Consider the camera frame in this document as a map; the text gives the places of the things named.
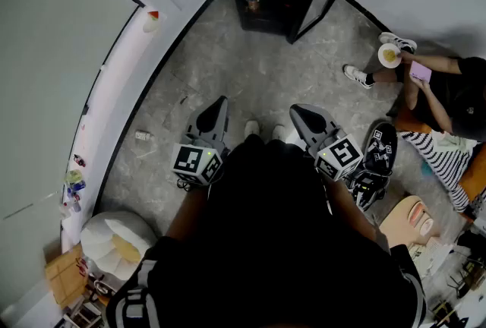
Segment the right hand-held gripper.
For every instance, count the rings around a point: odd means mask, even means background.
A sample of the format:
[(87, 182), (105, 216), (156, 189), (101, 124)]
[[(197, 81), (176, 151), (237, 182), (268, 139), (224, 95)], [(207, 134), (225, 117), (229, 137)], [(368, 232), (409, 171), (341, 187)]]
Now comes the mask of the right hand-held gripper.
[[(330, 113), (310, 104), (293, 104), (289, 110), (299, 137), (309, 146), (314, 167), (332, 181), (353, 173), (363, 160), (355, 138), (337, 126)], [(320, 132), (328, 132), (317, 140)]]

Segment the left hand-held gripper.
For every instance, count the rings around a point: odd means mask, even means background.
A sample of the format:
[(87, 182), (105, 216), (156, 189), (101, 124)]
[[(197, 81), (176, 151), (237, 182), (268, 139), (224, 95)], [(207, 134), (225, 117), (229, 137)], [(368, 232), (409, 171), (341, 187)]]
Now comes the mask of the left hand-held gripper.
[(194, 110), (185, 133), (173, 147), (171, 171), (184, 183), (208, 186), (223, 174), (229, 148), (223, 143), (229, 101), (220, 96)]

